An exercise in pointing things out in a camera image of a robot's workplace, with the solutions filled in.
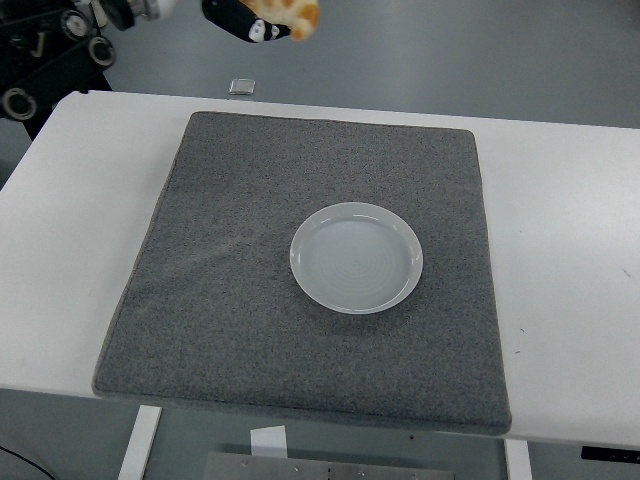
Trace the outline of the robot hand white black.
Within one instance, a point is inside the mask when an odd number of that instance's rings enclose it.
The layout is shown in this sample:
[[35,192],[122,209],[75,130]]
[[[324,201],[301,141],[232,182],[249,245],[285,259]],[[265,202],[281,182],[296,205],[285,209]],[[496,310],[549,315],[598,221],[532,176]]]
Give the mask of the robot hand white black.
[[209,22],[248,43],[278,40],[291,34],[289,27],[264,20],[241,1],[202,1],[201,11]]

